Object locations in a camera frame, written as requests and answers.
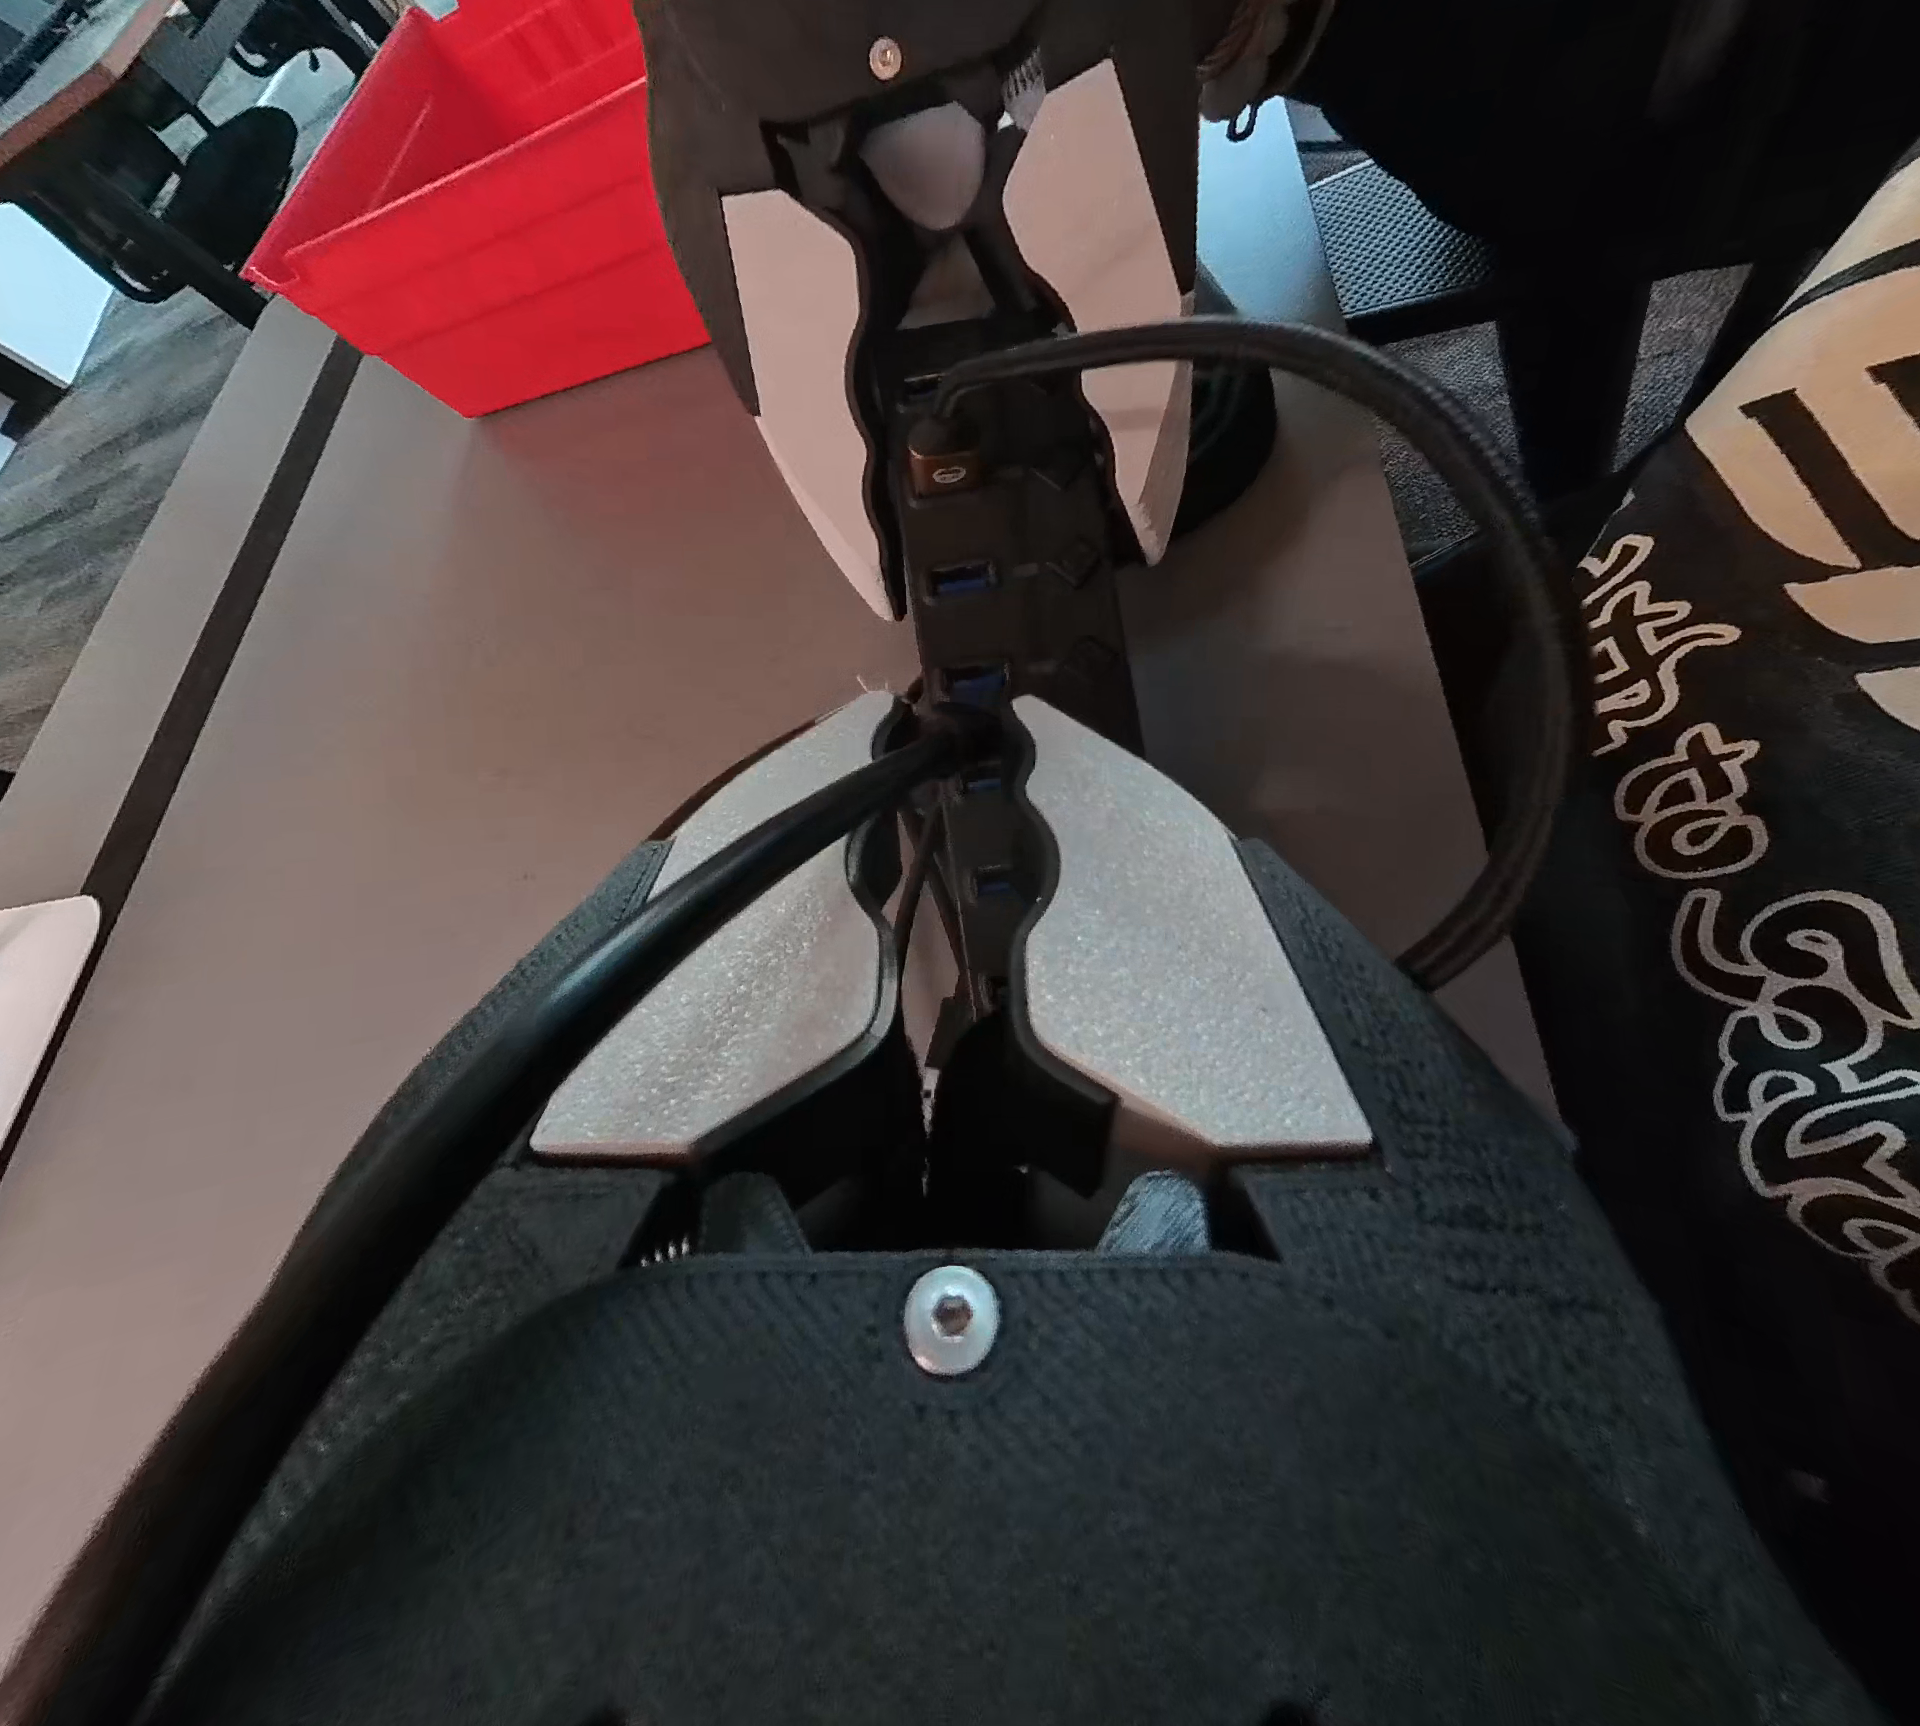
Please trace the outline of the person's right hand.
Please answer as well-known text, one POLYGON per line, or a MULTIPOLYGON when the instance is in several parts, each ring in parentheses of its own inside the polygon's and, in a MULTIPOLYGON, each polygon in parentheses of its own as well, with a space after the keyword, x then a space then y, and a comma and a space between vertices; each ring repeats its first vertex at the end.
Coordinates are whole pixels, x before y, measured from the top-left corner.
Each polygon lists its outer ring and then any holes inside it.
POLYGON ((988 129, 960 104, 925 107, 867 129, 860 162, 916 229, 948 237, 981 187, 988 129))

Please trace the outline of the wooden office desk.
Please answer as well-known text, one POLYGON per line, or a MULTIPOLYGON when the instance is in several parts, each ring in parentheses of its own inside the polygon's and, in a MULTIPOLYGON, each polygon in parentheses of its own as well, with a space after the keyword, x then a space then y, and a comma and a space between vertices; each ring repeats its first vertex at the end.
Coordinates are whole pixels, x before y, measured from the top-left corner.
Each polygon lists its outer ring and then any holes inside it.
POLYGON ((291 56, 334 56, 365 75, 394 4, 334 0, 59 0, 3 57, 3 208, 16 208, 113 294, 195 294, 251 327, 261 289, 161 222, 187 155, 216 129, 203 91, 221 70, 268 79, 268 22, 291 56))

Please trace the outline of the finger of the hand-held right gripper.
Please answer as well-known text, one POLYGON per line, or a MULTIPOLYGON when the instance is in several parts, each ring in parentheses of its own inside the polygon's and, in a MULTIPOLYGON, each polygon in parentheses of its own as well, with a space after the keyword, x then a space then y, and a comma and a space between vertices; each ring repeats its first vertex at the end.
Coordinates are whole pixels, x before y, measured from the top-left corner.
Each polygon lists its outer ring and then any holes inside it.
POLYGON ((869 516, 869 437, 850 394, 864 325, 855 249, 778 187, 731 194, 723 224, 760 439, 855 597, 899 620, 869 516))
MULTIPOLYGON (((1197 89, 1114 57, 1052 84, 1031 50, 1002 104, 1022 145, 1002 186, 1002 217, 1027 270, 1073 333, 1187 321, 1195 310, 1197 89)), ((1195 369, 1094 369, 1089 403, 1109 433, 1117 504, 1143 562, 1172 539, 1195 412, 1195 369)))

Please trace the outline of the person's right forearm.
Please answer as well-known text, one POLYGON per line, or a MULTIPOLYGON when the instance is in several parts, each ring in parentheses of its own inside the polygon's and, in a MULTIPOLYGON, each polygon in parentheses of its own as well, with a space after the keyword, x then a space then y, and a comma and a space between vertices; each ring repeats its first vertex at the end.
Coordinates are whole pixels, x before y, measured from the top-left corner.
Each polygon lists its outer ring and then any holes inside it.
POLYGON ((1501 272, 1525 477, 1614 456, 1650 288, 1806 263, 1916 145, 1916 0, 1189 0, 1202 114, 1295 97, 1501 272))

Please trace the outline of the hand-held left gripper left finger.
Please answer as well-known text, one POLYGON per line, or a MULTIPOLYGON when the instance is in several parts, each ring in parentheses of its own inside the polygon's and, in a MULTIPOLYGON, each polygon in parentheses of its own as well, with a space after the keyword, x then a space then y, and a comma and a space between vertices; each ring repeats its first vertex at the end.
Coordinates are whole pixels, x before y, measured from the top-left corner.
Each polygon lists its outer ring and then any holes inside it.
POLYGON ((547 1101, 548 1163, 839 1171, 911 1128, 893 808, 686 954, 547 1101))

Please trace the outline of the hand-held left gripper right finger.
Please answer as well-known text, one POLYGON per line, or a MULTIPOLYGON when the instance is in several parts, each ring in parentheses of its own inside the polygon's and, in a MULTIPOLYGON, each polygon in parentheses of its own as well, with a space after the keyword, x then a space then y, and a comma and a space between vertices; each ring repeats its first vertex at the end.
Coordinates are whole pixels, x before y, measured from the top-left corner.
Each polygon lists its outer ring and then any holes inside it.
POLYGON ((1017 997, 1039 1059, 1172 1154, 1355 1160, 1368 1113, 1230 829, 1140 753, 1035 695, 1021 786, 1046 872, 1017 997))

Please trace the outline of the black bumpy round mat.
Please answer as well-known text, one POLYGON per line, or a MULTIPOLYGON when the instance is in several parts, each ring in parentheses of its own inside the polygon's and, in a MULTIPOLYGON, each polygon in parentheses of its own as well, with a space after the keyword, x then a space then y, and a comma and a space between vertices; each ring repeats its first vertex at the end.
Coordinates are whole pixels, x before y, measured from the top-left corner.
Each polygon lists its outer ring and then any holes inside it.
POLYGON ((1234 507, 1270 466, 1279 418, 1276 383, 1234 350, 1187 357, 1195 369, 1187 412, 1187 471, 1168 541, 1187 539, 1234 507))

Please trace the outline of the red plastic bin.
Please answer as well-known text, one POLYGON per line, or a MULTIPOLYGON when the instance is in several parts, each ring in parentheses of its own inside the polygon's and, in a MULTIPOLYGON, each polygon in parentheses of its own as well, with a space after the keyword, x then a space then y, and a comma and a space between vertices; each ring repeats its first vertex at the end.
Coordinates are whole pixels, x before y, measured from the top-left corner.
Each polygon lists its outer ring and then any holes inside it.
POLYGON ((634 0, 406 10, 245 279, 470 421, 701 348, 634 0))

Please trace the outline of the black multi-port usb hub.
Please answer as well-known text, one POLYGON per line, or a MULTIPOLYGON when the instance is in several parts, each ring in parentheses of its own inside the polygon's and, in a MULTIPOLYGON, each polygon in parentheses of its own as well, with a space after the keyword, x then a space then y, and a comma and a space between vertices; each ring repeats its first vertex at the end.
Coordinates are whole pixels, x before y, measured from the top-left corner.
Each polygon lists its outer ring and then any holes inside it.
POLYGON ((1140 752, 1117 614, 1131 534, 1105 428, 1066 375, 1002 380, 936 405, 948 369, 1035 333, 1005 313, 897 330, 872 348, 872 394, 925 695, 1002 731, 994 753, 948 778, 933 804, 933 897, 957 962, 933 1128, 967 1163, 1092 1190, 1117 1097, 1039 1041, 1027 939, 1060 853, 1027 803, 1035 740, 1013 711, 1035 700, 1140 752))

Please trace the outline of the person's black printed shirt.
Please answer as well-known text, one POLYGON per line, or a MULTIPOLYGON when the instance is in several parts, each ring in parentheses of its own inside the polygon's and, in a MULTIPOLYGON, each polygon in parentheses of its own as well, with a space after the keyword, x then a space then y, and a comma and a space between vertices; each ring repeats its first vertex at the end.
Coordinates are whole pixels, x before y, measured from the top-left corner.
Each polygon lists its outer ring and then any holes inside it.
POLYGON ((1573 579, 1550 1092, 1746 1514, 1916 1724, 1916 151, 1573 579))

